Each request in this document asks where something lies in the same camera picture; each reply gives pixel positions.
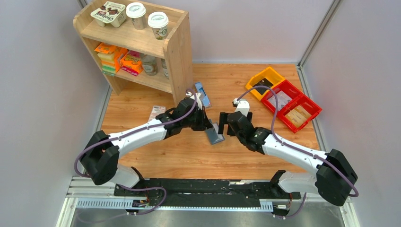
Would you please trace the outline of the blue leather card holder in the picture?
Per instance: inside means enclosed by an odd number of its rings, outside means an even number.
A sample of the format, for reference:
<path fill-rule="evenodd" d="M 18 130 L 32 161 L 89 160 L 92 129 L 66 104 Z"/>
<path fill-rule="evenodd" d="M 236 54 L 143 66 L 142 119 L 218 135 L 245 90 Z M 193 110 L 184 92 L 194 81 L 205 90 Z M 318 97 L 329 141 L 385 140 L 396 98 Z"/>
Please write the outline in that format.
<path fill-rule="evenodd" d="M 223 142 L 225 138 L 222 134 L 218 134 L 218 123 L 214 122 L 212 125 L 213 128 L 205 130 L 210 144 L 215 145 L 217 143 Z"/>

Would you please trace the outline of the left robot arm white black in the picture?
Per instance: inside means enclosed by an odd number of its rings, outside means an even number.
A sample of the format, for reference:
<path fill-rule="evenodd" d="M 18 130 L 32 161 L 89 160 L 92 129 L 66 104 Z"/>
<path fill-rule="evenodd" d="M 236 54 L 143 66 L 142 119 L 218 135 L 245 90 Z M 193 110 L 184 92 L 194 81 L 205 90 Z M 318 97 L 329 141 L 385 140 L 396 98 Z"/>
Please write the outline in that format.
<path fill-rule="evenodd" d="M 187 97 L 177 107 L 141 126 L 109 135 L 96 132 L 78 160 L 95 185 L 112 182 L 139 196 L 145 189 L 141 175 L 133 167 L 120 165 L 119 158 L 149 143 L 177 135 L 183 128 L 205 131 L 212 127 L 201 101 Z"/>

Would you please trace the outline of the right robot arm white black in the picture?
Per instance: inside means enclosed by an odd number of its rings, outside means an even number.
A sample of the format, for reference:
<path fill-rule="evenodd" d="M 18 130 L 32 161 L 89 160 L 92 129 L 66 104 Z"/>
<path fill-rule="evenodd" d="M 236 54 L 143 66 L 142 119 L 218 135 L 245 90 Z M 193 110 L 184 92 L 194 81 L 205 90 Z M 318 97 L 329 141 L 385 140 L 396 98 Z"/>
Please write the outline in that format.
<path fill-rule="evenodd" d="M 235 136 L 250 151 L 281 158 L 305 170 L 303 174 L 288 171 L 280 174 L 279 179 L 270 184 L 274 197 L 307 192 L 318 194 L 333 205 L 344 205 L 355 189 L 358 176 L 341 151 L 309 149 L 279 137 L 272 130 L 254 127 L 251 121 L 251 113 L 246 117 L 239 111 L 221 112 L 218 132 L 222 134 L 227 125 L 228 135 Z"/>

